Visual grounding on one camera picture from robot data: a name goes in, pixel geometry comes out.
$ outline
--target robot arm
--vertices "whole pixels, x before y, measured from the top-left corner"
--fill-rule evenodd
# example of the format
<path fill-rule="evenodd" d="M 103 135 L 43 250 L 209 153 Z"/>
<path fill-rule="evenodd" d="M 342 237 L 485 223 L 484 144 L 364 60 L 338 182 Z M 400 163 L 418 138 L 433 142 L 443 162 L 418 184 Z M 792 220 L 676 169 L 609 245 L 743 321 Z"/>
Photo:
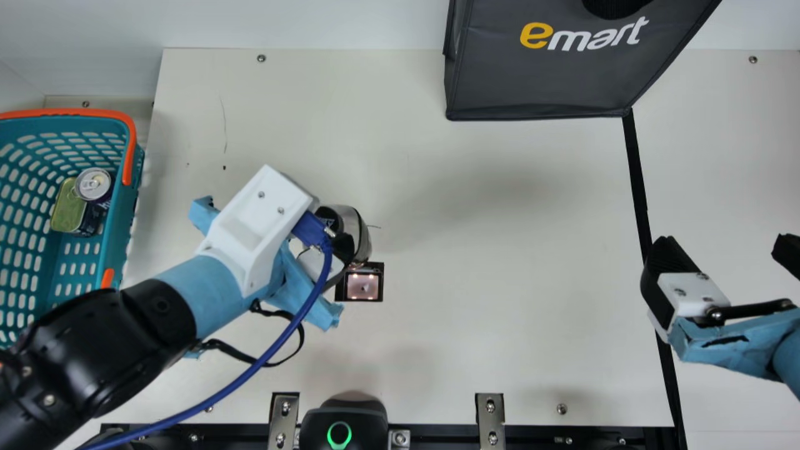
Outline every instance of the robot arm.
<path fill-rule="evenodd" d="M 192 259 L 121 291 L 86 293 L 32 323 L 0 371 L 0 449 L 52 449 L 130 400 L 254 299 L 308 296 L 297 286 L 284 292 L 283 266 L 301 267 L 281 257 L 290 235 L 312 255 L 333 240 L 337 271 L 366 260 L 369 249 L 356 251 L 369 247 L 368 236 L 343 247 L 353 242 L 352 230 L 341 222 L 329 227 L 309 211 L 315 206 L 302 188 L 263 167 L 223 211 L 206 209 L 210 226 Z"/>
<path fill-rule="evenodd" d="M 780 235 L 772 256 L 800 279 L 799 237 Z M 656 332 L 681 361 L 783 382 L 800 399 L 800 309 L 791 300 L 731 306 L 672 237 L 653 244 L 640 288 Z"/>

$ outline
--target black cable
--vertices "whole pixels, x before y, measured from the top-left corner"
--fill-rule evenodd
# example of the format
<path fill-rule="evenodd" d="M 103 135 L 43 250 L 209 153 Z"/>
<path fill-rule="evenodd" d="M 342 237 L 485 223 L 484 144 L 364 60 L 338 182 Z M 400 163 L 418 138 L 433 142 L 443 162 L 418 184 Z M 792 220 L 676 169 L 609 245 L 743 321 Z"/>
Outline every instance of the black cable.
<path fill-rule="evenodd" d="M 259 300 L 255 300 L 253 304 L 250 305 L 250 312 L 255 312 L 257 314 L 263 315 L 264 317 L 282 317 L 286 320 L 291 321 L 294 318 L 294 315 L 288 311 L 266 311 L 261 308 L 261 302 Z M 298 326 L 298 336 L 300 337 L 300 344 L 298 345 L 297 349 L 292 352 L 291 355 L 287 356 L 286 358 L 276 362 L 266 362 L 262 365 L 262 368 L 274 368 L 288 360 L 291 360 L 295 355 L 297 355 L 300 350 L 302 349 L 303 344 L 306 342 L 306 330 L 303 328 L 302 323 Z M 222 353 L 234 358 L 236 360 L 240 360 L 243 363 L 253 364 L 256 362 L 256 359 L 253 356 L 247 355 L 244 352 L 239 351 L 236 347 L 228 344 L 225 341 L 219 339 L 209 339 L 206 342 L 200 345 L 202 350 L 219 350 Z"/>

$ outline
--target perforated basket wall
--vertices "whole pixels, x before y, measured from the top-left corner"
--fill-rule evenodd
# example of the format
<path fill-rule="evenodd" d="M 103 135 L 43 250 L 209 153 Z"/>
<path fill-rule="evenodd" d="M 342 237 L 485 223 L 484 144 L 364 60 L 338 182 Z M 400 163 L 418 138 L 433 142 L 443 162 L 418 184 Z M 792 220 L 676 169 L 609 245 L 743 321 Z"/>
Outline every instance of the perforated basket wall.
<path fill-rule="evenodd" d="M 105 110 L 0 115 L 0 348 L 60 303 L 118 287 L 144 159 L 129 117 Z M 99 233 L 50 229 L 61 183 L 87 167 L 114 176 Z"/>

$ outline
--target white table surface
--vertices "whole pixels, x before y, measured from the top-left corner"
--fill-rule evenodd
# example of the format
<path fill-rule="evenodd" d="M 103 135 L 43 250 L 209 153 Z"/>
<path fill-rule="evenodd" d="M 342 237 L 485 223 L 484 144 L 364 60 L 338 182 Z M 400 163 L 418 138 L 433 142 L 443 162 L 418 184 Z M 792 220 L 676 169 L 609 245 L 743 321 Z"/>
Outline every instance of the white table surface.
<path fill-rule="evenodd" d="M 769 257 L 774 235 L 798 223 L 790 206 L 769 209 L 798 191 L 779 156 L 792 157 L 800 132 L 800 98 L 783 92 L 800 91 L 776 83 L 796 79 L 798 55 L 759 54 L 755 66 L 747 56 L 687 51 L 637 106 L 650 220 L 735 303 L 800 299 L 800 283 Z M 720 80 L 734 69 L 744 75 Z M 739 109 L 751 103 L 762 109 Z M 394 422 L 473 423 L 473 394 L 504 392 L 509 424 L 672 425 L 638 293 L 620 120 L 451 123 L 443 111 L 438 52 L 165 51 L 126 284 L 190 257 L 201 239 L 190 201 L 212 194 L 224 205 L 264 163 L 323 202 L 356 206 L 381 227 L 371 229 L 374 259 L 386 263 L 384 303 L 347 304 L 326 334 L 307 327 L 294 360 L 195 421 L 265 422 L 272 392 L 300 391 L 302 414 L 357 389 L 380 397 Z M 753 129 L 762 139 L 748 141 Z M 781 191 L 775 203 L 737 205 L 774 189 L 744 184 L 754 148 L 776 155 L 767 161 L 784 170 Z M 716 167 L 725 149 L 745 173 L 698 187 L 702 165 Z M 720 196 L 712 207 L 710 192 Z M 738 220 L 721 218 L 719 204 Z M 744 248 L 719 246 L 731 239 Z M 245 316 L 216 337 L 255 354 L 283 325 Z M 800 436 L 785 387 L 677 364 L 690 448 L 786 448 Z M 101 421 L 168 416 L 243 368 L 214 353 L 181 361 L 68 445 Z M 555 413 L 561 402 L 566 416 Z"/>
<path fill-rule="evenodd" d="M 675 236 L 733 304 L 800 302 L 770 256 L 779 233 L 800 234 L 798 81 L 798 52 L 693 50 L 634 108 L 654 239 Z M 786 386 L 676 364 L 690 448 L 798 446 Z"/>

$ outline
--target metal bracket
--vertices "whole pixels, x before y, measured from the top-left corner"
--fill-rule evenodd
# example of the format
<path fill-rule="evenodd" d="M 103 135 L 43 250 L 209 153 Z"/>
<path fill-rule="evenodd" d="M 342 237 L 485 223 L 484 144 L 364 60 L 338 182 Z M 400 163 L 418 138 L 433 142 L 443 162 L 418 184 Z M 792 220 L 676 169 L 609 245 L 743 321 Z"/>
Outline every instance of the metal bracket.
<path fill-rule="evenodd" d="M 506 450 L 506 409 L 502 394 L 475 394 L 481 450 Z"/>
<path fill-rule="evenodd" d="M 408 450 L 411 446 L 411 432 L 408 430 L 389 430 L 389 450 Z"/>
<path fill-rule="evenodd" d="M 272 397 L 272 419 L 267 450 L 290 450 L 294 448 L 298 425 L 299 394 L 275 394 Z"/>

